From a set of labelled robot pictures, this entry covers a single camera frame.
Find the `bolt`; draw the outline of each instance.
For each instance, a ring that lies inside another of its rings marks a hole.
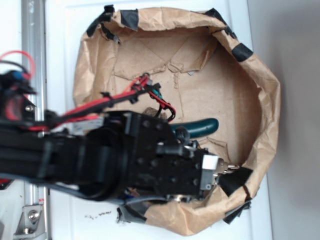
[[[22,229],[23,234],[29,234],[30,233],[30,228],[26,227],[24,229]]]
[[[198,182],[199,182],[199,181],[198,181],[198,179],[196,179],[196,178],[195,178],[195,179],[193,179],[193,181],[192,181],[193,185],[195,185],[195,186],[197,186],[197,185],[198,185]]]
[[[159,161],[157,159],[153,159],[151,162],[150,162],[151,166],[152,167],[158,167],[159,165]]]
[[[136,163],[139,164],[139,165],[142,165],[145,163],[145,159],[143,157],[139,157],[137,160],[136,160]]]
[[[158,123],[158,124],[155,126],[155,129],[157,129],[158,131],[161,131],[161,130],[163,129],[162,124]]]
[[[40,214],[36,210],[31,210],[28,213],[28,218],[31,222],[36,222],[40,217]]]
[[[27,111],[27,112],[29,112],[29,113],[31,113],[31,112],[33,112],[34,111],[34,106],[32,106],[32,105],[27,105],[26,107],[25,107],[25,110]]]
[[[150,128],[151,123],[148,120],[143,121],[142,126],[145,128]]]
[[[174,160],[172,163],[173,166],[177,167],[179,165],[179,161],[178,160]]]
[[[170,179],[170,181],[171,181],[173,184],[175,184],[175,183],[177,182],[177,178],[176,178],[176,177],[172,177],[172,178]]]

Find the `metal bracket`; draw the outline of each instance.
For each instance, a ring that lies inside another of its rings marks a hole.
[[[13,239],[45,240],[47,238],[42,205],[24,206]]]

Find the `green handle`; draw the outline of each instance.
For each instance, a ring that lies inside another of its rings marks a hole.
[[[219,127],[219,122],[215,118],[206,118],[199,121],[170,124],[172,131],[176,134],[177,127],[185,127],[190,133],[190,138],[199,138],[213,134]]]

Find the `paper bag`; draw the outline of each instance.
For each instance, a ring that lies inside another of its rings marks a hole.
[[[104,12],[81,38],[73,97],[77,105],[121,92],[135,77],[151,74],[177,110],[173,123],[205,118],[217,132],[197,139],[226,162],[242,167],[204,201],[154,204],[143,219],[188,236],[246,208],[274,159],[280,116],[280,84],[267,66],[213,8],[205,13],[175,8]],[[112,110],[142,113],[158,108],[149,96]]]

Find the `red wire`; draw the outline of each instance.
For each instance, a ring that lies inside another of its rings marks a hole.
[[[36,72],[36,64],[35,64],[35,60],[32,58],[32,56],[30,54],[28,54],[27,52],[25,51],[20,51],[20,50],[13,50],[13,51],[8,51],[2,55],[0,55],[0,60],[2,60],[4,57],[8,56],[8,55],[11,55],[11,54],[22,54],[24,56],[26,56],[29,60],[29,63],[30,63],[30,71],[29,73],[24,73],[22,74],[23,77],[25,79],[28,79],[30,80],[34,75],[35,75],[35,72]]]
[[[7,119],[11,121],[18,121],[20,120],[16,114],[14,113],[14,109],[16,106],[15,99],[10,99],[7,105],[5,106],[4,112]]]
[[[149,79],[147,76],[143,76],[140,80],[140,85],[142,87],[145,87],[146,84],[148,83]],[[138,90],[142,90],[141,87],[139,85],[137,85],[136,87]],[[130,90],[128,92],[123,92],[123,93],[120,93],[118,95],[115,95],[112,97],[112,99],[120,99],[120,98],[124,98],[124,97],[128,97],[128,96],[131,96],[133,94],[135,94],[135,90]],[[84,111],[88,108],[91,108],[91,107],[94,107],[96,105],[99,105],[99,104],[102,104],[102,103],[106,103],[108,101],[110,101],[111,99],[109,97],[103,97],[103,98],[100,98],[100,99],[97,99],[97,100],[93,100],[91,102],[88,102],[82,106],[79,106],[79,107],[76,107],[70,111],[67,111],[64,116],[67,116],[67,115],[70,115],[70,114],[74,114],[74,113],[77,113],[77,112],[81,112],[81,111]]]
[[[132,82],[123,90],[123,94],[127,92],[141,77],[137,77],[132,80]]]
[[[174,111],[174,114],[176,114],[176,109],[170,104],[170,103],[167,103],[166,101],[160,99],[157,95],[155,95],[152,91],[149,91],[148,92],[159,104],[160,106],[165,109],[166,106],[170,109],[172,109]]]
[[[74,113],[85,111],[85,110],[87,110],[87,109],[89,109],[91,107],[94,107],[96,105],[99,105],[99,104],[102,104],[102,103],[107,103],[111,99],[120,99],[120,98],[124,98],[124,97],[128,97],[128,96],[134,95],[136,93],[136,91],[134,89],[132,89],[130,91],[127,91],[127,89],[131,88],[137,81],[139,81],[139,85],[136,86],[136,90],[140,91],[147,85],[147,83],[149,81],[149,78],[148,78],[148,76],[137,77],[136,79],[134,79],[132,81],[132,83],[129,84],[129,86],[121,94],[115,95],[112,98],[106,96],[106,97],[103,97],[103,98],[100,98],[100,99],[93,100],[91,102],[88,102],[88,103],[86,103],[86,104],[84,104],[82,106],[76,107],[76,108],[66,112],[63,116],[68,116],[68,115],[71,115],[71,114],[74,114]],[[160,99],[158,96],[156,96],[151,91],[148,92],[148,93],[161,105],[161,107],[163,109],[168,107],[168,108],[172,109],[174,111],[174,113],[176,113],[176,110],[169,103],[167,103],[166,101]],[[99,117],[98,115],[86,115],[86,116],[74,117],[74,118],[66,120],[65,122],[57,124],[57,126],[55,126],[55,127],[58,127],[58,126],[60,126],[61,124],[64,124],[64,123],[74,123],[74,122],[79,122],[79,121],[94,120],[94,119],[97,119],[98,117]],[[36,132],[39,132],[39,131],[48,132],[50,129],[47,126],[43,125],[43,126],[32,126],[32,127],[29,127],[28,130],[29,131],[36,131]]]

